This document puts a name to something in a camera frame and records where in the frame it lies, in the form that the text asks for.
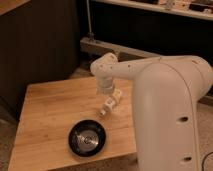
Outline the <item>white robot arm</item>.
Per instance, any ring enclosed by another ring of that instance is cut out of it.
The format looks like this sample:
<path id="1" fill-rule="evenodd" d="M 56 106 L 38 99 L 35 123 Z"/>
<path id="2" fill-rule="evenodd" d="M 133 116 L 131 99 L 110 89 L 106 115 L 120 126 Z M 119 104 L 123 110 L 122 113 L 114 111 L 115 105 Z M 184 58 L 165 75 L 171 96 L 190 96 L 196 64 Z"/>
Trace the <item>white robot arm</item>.
<path id="1" fill-rule="evenodd" d="M 156 56 L 120 62 L 112 53 L 90 66 L 97 90 L 129 79 L 140 171 L 201 171 L 197 103 L 213 86 L 213 68 L 201 57 Z"/>

